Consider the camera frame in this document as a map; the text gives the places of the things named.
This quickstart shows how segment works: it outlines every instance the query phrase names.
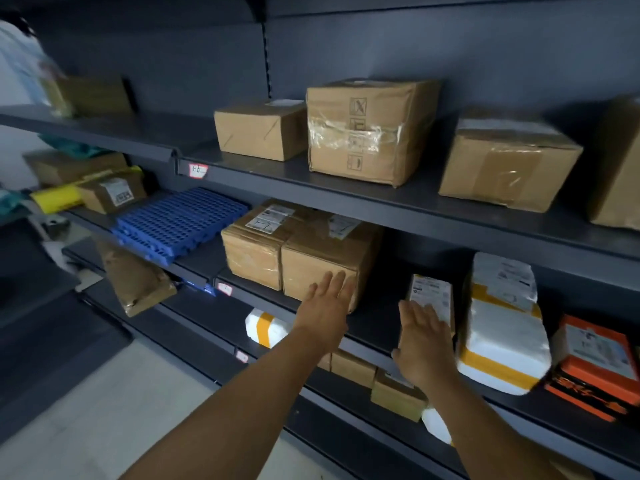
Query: floor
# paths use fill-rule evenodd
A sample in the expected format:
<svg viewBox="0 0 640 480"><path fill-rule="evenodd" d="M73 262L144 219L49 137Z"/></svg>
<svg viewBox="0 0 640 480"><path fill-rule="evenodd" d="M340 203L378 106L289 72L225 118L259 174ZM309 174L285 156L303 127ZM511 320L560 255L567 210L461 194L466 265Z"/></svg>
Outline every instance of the floor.
<svg viewBox="0 0 640 480"><path fill-rule="evenodd" d="M116 480L212 394L135 341L0 447L0 480ZM279 439L260 480L337 480Z"/></svg>

